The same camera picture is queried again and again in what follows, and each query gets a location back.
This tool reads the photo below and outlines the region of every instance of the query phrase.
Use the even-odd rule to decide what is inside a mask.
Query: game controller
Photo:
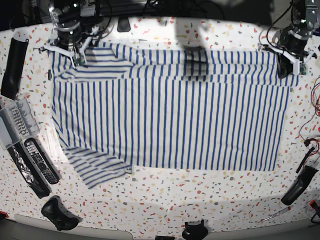
[[[57,198],[51,198],[47,201],[42,207],[41,213],[55,225],[58,231],[74,229],[79,223],[77,218],[68,217],[59,209]]]

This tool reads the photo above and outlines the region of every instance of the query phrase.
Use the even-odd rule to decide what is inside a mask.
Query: striped shirt
[[[135,49],[100,43],[87,65],[51,52],[52,118],[89,187],[132,165],[272,171],[290,86],[264,51]]]

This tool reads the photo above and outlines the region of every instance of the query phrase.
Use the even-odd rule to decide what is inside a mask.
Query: speckled white tabletop
[[[123,43],[135,48],[180,49],[183,46],[203,46],[209,49],[250,49],[266,40],[266,28],[240,22],[164,18],[131,18],[131,31],[116,31],[104,41]],[[310,103],[311,88],[320,75],[320,59],[312,59],[308,76],[290,91],[279,146],[276,170],[209,171],[175,170],[135,167],[133,175],[114,179],[88,190],[63,154],[50,117],[52,81],[48,80],[49,60],[38,48],[50,36],[51,24],[30,26],[0,32],[0,82],[5,72],[11,37],[29,38],[19,97],[26,96],[40,127],[38,139],[62,179],[50,185],[52,193],[37,198],[27,186],[10,155],[0,150],[0,211],[10,219],[15,214],[46,220],[41,208],[53,195],[59,195],[64,206],[83,218],[83,227],[123,230],[134,238],[159,236],[182,238],[185,222],[207,220],[211,231],[232,231],[270,226],[302,220],[308,201],[319,198],[320,173],[307,190],[294,202],[286,214],[259,223],[283,205],[280,201],[293,181],[300,161],[308,151],[298,131],[314,113]],[[309,41],[317,47],[320,38]],[[5,106],[9,99],[0,97]],[[301,131],[304,136],[320,132],[320,119],[314,118]]]

